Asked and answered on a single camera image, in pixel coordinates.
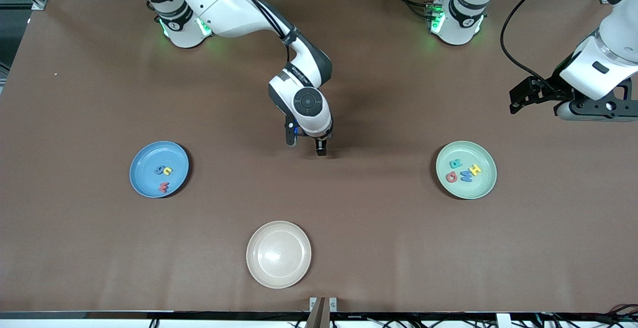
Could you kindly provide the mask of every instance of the brown table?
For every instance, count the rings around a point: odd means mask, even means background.
[[[268,0],[333,60],[328,157],[290,149],[267,82],[277,37],[179,49],[143,0],[51,0],[0,97],[0,310],[606,312],[638,299],[638,126],[508,111],[526,73],[498,44],[518,0],[447,46],[398,0]],[[549,74],[611,8],[529,0],[506,37]],[[131,160],[182,144],[193,171],[167,199],[136,194]],[[442,192],[455,140],[496,160],[494,191]],[[283,219],[313,245],[306,277],[260,286],[246,244]]]

